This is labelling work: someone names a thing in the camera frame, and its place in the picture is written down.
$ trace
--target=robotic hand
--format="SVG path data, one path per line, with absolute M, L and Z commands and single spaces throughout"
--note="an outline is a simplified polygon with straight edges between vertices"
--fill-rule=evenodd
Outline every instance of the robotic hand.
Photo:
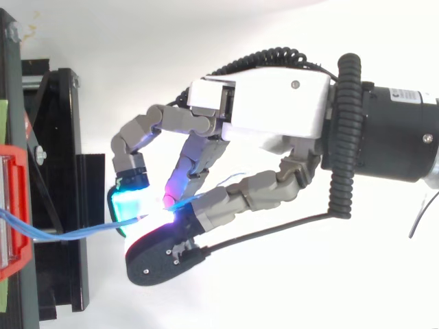
M 164 203 L 174 220 L 146 232 L 126 253 L 133 283 L 164 282 L 212 251 L 258 236 L 330 217 L 349 219 L 354 173 L 408 182 L 425 178 L 430 187 L 439 187 L 436 98 L 361 82 L 354 54 L 342 56 L 338 66 L 336 77 L 295 49 L 255 53 L 194 81 L 174 102 L 154 105 L 120 129 L 111 144 L 116 186 L 108 194 L 117 221 L 139 214 L 122 215 L 114 196 L 149 185 L 138 151 L 161 130 L 189 135 L 165 189 Z M 264 171 L 193 197 L 229 141 L 240 136 L 251 136 L 276 154 L 290 153 L 278 172 Z M 328 213 L 213 247 L 193 242 L 238 213 L 294 200 L 311 184 L 321 160 L 322 168 L 333 172 Z

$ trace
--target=coiled cable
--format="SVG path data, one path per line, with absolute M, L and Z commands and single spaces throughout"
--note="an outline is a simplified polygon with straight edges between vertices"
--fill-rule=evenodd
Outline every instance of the coiled cable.
M 338 61 L 339 75 L 335 99 L 335 148 L 328 213 L 337 218 L 351 217 L 353 177 L 363 126 L 361 61 L 353 53 Z
M 249 69 L 255 69 L 258 66 L 281 66 L 321 71 L 331 76 L 334 81 L 337 81 L 337 77 L 334 76 L 334 74 L 323 69 L 320 65 L 308 62 L 305 54 L 299 52 L 297 49 L 291 49 L 289 47 L 277 47 L 252 53 L 249 56 L 244 56 L 243 58 L 223 66 L 222 68 L 212 72 L 211 75 L 227 75 Z M 176 100 L 168 105 L 177 105 L 179 108 L 188 108 L 188 96 L 189 88 L 179 94 Z

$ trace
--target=blue cable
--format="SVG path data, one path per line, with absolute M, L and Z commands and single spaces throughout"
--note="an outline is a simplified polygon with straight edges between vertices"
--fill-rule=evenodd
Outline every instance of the blue cable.
M 230 175 L 227 179 L 220 182 L 217 186 L 227 182 L 228 180 L 230 180 L 231 178 L 233 178 L 235 176 L 244 175 L 244 174 L 245 173 L 235 173 L 233 175 Z M 179 207 L 184 206 L 188 202 L 193 201 L 194 199 L 200 197 L 201 195 L 203 195 L 203 193 L 195 195 L 194 197 L 190 197 L 188 199 L 182 200 L 182 201 L 174 204 L 173 206 L 167 208 L 166 210 L 175 211 Z M 79 240 L 79 239 L 84 239 L 84 238 L 86 238 L 94 233 L 102 232 L 104 230 L 114 230 L 117 228 L 121 228 L 123 226 L 137 223 L 139 221 L 137 218 L 133 218 L 133 219 L 128 219 L 125 221 L 120 221 L 120 222 L 115 222 L 115 223 L 100 224 L 100 225 L 93 226 L 91 228 L 81 228 L 81 229 L 76 230 L 76 231 L 72 231 L 72 232 L 58 235 L 58 234 L 50 234 L 50 233 L 43 232 L 42 230 L 39 230 L 39 229 L 29 225 L 29 224 L 26 224 L 24 221 L 21 221 L 20 219 L 18 219 L 17 217 L 15 217 L 14 215 L 12 215 L 11 213 L 9 213 L 8 211 L 6 211 L 4 209 L 0 209 L 0 220 L 2 220 L 2 219 L 4 219 L 9 224 L 9 226 L 14 228 L 14 230 L 16 230 L 17 232 L 19 232 L 25 236 L 28 236 L 31 239 L 37 239 L 39 241 Z

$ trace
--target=white wall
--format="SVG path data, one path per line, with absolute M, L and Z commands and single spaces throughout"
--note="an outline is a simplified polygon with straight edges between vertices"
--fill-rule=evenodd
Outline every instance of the white wall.
M 28 34 L 29 25 L 36 28 L 23 43 L 25 58 L 49 56 L 53 69 L 68 66 L 81 76 L 82 147 L 108 154 L 108 188 L 110 139 L 123 123 L 253 51 L 297 47 L 335 73 L 337 59 L 355 52 L 364 80 L 439 90 L 437 1 L 305 2 L 241 0 L 235 10 L 231 0 L 0 4 Z M 183 141 L 163 134 L 143 152 L 159 189 Z M 169 154 L 159 157 L 163 149 Z M 229 173 L 275 168 L 278 160 L 231 145 L 206 188 Z M 295 202 L 239 215 L 198 242 L 212 245 L 325 211 L 329 180 L 319 171 Z M 358 177 L 350 221 L 330 219 L 225 249 L 156 287 L 130 284 L 122 238 L 101 233 L 88 240 L 90 306 L 80 314 L 59 308 L 59 319 L 42 328 L 437 328 L 439 206 L 407 238 L 425 193 L 431 195 L 423 183 Z

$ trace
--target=black cylindrical motor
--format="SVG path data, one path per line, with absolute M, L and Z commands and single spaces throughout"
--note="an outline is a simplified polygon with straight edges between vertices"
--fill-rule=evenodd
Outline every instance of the black cylindrical motor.
M 427 93 L 363 83 L 364 122 L 355 172 L 415 182 L 425 178 L 439 188 L 439 106 Z M 329 137 L 322 161 L 330 169 L 337 116 L 327 123 Z

